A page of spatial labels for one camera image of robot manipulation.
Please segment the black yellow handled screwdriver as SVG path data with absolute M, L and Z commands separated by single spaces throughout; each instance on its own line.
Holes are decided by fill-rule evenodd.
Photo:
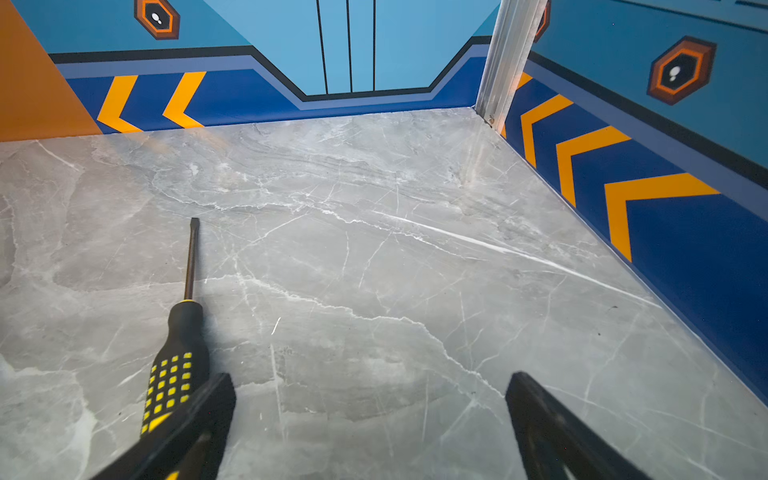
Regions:
M 204 311 L 193 298 L 199 229 L 200 220 L 192 218 L 183 298 L 170 309 L 165 343 L 150 368 L 142 436 L 187 403 L 210 375 L 210 355 L 203 334 Z

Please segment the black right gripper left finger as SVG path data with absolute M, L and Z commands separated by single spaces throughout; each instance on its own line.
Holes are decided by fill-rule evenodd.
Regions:
M 215 479 L 236 406 L 231 375 L 218 373 L 97 479 Z

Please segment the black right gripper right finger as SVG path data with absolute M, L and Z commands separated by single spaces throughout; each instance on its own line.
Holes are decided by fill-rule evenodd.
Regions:
M 512 375 L 505 400 L 529 479 L 649 479 L 528 373 Z

